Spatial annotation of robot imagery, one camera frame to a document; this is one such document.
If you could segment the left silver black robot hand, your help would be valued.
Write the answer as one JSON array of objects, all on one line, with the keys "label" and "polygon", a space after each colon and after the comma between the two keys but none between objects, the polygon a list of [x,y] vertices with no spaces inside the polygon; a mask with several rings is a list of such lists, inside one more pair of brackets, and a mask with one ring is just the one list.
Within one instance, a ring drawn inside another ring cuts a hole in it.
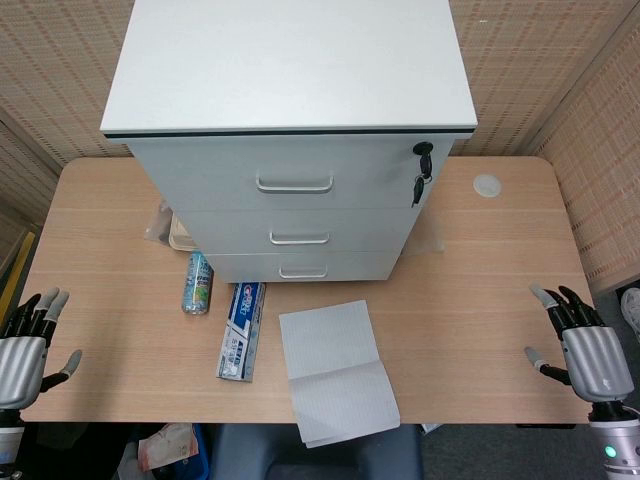
[{"label": "left silver black robot hand", "polygon": [[82,351],[50,375],[44,370],[59,317],[69,293],[57,287],[33,295],[1,327],[1,409],[23,410],[38,396],[66,382],[77,370]]}]

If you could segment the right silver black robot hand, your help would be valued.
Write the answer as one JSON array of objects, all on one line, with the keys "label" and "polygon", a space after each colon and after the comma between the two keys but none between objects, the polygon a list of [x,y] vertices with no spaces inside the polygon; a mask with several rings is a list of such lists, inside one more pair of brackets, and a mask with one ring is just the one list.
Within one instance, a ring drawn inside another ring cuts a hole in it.
[{"label": "right silver black robot hand", "polygon": [[634,391],[634,382],[615,330],[597,311],[566,286],[558,291],[529,286],[540,301],[560,341],[565,361],[554,367],[532,347],[524,349],[541,374],[570,386],[590,403],[622,401]]}]

